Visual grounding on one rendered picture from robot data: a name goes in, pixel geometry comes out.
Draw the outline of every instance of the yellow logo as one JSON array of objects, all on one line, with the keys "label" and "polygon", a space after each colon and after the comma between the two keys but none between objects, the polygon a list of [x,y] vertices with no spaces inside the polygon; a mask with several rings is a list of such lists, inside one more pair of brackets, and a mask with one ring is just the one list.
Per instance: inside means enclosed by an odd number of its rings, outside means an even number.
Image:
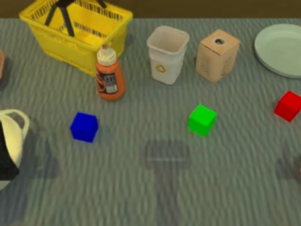
[{"label": "yellow logo", "polygon": [[166,72],[166,69],[163,65],[157,65],[156,69],[157,69],[158,72],[161,72],[161,73]]}]

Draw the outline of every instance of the pitcher handle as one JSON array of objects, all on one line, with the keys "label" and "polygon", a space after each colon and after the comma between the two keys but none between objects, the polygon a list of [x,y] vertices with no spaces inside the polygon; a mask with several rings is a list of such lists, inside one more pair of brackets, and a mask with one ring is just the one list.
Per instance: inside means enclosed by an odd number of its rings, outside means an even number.
[{"label": "pitcher handle", "polygon": [[30,124],[30,120],[29,120],[28,116],[25,113],[23,113],[22,111],[19,111],[17,109],[0,110],[0,113],[6,114],[6,115],[16,113],[23,119],[24,126],[23,126],[23,129],[22,129],[22,136],[23,136],[23,139],[25,139],[25,137],[28,133],[29,124]]}]

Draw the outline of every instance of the yellow basket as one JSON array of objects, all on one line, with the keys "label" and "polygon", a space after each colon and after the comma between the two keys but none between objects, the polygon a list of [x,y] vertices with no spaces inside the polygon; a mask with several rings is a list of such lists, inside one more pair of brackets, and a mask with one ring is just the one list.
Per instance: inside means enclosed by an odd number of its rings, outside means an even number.
[{"label": "yellow basket", "polygon": [[75,0],[67,7],[74,30],[70,36],[57,9],[49,26],[45,25],[51,6],[58,0],[37,0],[20,13],[43,51],[58,60],[67,62],[81,71],[95,76],[96,54],[102,44],[108,43],[118,57],[124,50],[127,25],[133,14],[125,9],[95,0]]}]

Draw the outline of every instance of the plastic cup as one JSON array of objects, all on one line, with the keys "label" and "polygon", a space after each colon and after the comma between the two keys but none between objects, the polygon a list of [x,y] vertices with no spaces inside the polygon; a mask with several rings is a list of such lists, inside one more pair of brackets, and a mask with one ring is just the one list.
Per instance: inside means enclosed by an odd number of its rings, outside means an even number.
[{"label": "plastic cup", "polygon": [[151,76],[172,85],[181,73],[189,35],[168,26],[157,27],[147,39]]}]

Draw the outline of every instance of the basket handle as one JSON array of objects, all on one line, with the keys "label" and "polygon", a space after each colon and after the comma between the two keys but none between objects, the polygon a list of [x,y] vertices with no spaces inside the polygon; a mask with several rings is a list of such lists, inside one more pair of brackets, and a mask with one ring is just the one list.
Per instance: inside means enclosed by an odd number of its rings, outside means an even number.
[{"label": "basket handle", "polygon": [[[50,12],[46,18],[45,21],[45,25],[49,26],[50,22],[53,18],[53,15],[55,14],[55,10],[57,8],[60,8],[63,19],[65,21],[65,25],[68,31],[68,34],[72,37],[74,37],[74,30],[71,24],[71,20],[67,11],[67,7],[71,4],[75,2],[75,0],[59,0],[58,2],[56,2],[54,5],[51,6]],[[103,0],[97,0],[98,4],[102,7],[102,8],[106,8],[106,4],[103,2]]]}]

